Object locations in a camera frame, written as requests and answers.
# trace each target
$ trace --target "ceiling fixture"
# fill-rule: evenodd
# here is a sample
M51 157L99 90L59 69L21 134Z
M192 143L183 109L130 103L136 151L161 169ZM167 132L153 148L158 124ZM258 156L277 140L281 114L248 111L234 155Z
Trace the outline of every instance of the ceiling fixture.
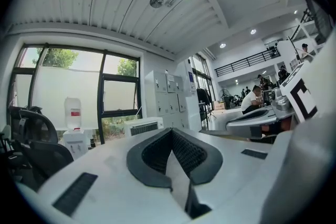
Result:
M163 5L163 0L150 0L149 4L153 7L153 8L159 8Z

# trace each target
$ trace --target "person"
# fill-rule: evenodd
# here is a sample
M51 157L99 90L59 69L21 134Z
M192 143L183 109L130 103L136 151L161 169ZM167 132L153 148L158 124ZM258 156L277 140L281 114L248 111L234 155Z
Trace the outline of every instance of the person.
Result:
M304 52L302 53L301 57L304 57L304 56L307 55L306 52L308 52L308 45L307 45L306 43L303 43L303 44L302 44L302 50L303 50Z
M258 79L260 79L261 89L267 91L268 87L271 85L270 81L264 78L262 75L258 75Z
M257 101L257 96L260 96L260 93L261 88L259 86L254 86L252 92L245 96L241 103L243 114L256 110L263 104L262 101Z
M279 83L282 84L289 77L289 75L290 74L287 72L286 67L282 65L278 73Z

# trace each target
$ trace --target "ceiling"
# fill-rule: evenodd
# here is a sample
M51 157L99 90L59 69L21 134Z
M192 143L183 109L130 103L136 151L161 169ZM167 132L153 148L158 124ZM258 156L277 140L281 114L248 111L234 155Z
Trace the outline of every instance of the ceiling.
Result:
M162 7L153 8L149 2L13 0L3 25L92 26L118 33L159 55L183 60L249 27L292 13L303 4L303 0L164 0Z
M287 13L282 16L275 17L273 19L267 20L265 22L253 26L253 28L257 30L257 32L254 35L251 35L250 33L251 28L249 28L224 39L223 42L226 44L225 48L221 49L219 46L222 42L218 42L208 47L208 49L217 57L221 54L228 52L231 49L236 48L237 46L246 44L252 40L258 38L264 39L270 36L271 34L296 27L297 22L295 21L295 19L296 18L301 19L302 14L303 11L298 12L296 14Z
M247 81L251 81L251 80L256 80L259 74L262 74L264 71L266 71L266 73L263 76L268 76L268 75L272 75L275 74L275 69L274 66L269 66L269 67L265 67L263 69L257 70L257 71L253 71L232 79L228 79L222 82L219 82L219 85L221 87L229 87L232 85L236 84L236 79L238 80L239 83L244 83Z

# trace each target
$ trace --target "black vent slot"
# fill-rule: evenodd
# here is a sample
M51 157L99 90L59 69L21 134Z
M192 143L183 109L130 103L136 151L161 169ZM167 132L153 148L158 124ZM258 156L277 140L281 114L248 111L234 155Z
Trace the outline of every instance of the black vent slot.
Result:
M258 158L258 159L266 159L268 153L266 152L260 152L260 151L254 151L254 150L249 150L246 148L245 150L242 151L242 154Z
M76 210L86 193L97 179L97 175L83 173L57 199L53 206L67 216Z
M154 122L154 123L143 124L143 125L133 127L131 128L131 135L134 136L137 134L142 134L145 132L157 130L158 129L157 124L158 124L157 122Z

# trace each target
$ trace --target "window frame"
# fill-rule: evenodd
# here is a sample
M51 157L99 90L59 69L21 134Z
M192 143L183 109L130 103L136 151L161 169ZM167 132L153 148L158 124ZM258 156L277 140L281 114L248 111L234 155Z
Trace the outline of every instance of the window frame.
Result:
M26 67L18 67L20 64L20 60L23 56L24 50L27 48L42 48L42 51L40 55L38 56L38 60L36 62L36 65L34 68L26 68ZM7 105L6 105L6 114L7 114L7 124L11 124L10 120L10 111L9 107L11 102L11 93L13 92L13 82L15 79L15 76L17 74L28 74L32 75L32 80L30 82L29 86L29 94L28 94L28 100L27 104L30 108L33 104L33 91L36 81L36 76L38 74L39 68L42 66L43 60L45 58L45 55L47 54L48 49L69 49L69 50L81 50L81 51L87 51L87 52L96 52L99 54L102 54L102 60L99 70L99 78L98 78L98 92L97 92L97 120L98 120L98 130L99 130L99 137L100 137L100 143L104 144L104 135L103 135L103 128L102 128L102 119L103 118L113 118L113 117L119 117L119 116L132 116L132 115L139 115L139 118L142 118L142 105L141 105L141 89L140 89L140 57L133 57L128 55L123 55L117 52L112 52L108 50L102 50L102 49L94 49L94 48L88 48L88 47L80 47L80 46L72 46L72 45L55 45L55 44L23 44L21 47L21 50L16 58L11 78L9 81L8 86L8 93L7 93ZM129 77L129 76L123 76L123 75L116 75L116 74L107 74L103 73L104 70L104 64L106 55L112 55L117 56L120 58L128 59L137 61L137 77ZM138 109L132 109L132 110L117 110L117 111L104 111L103 110L103 91L104 91L104 81L126 81L126 82L134 82L135 88L136 88L136 94L137 94L137 102L138 102Z

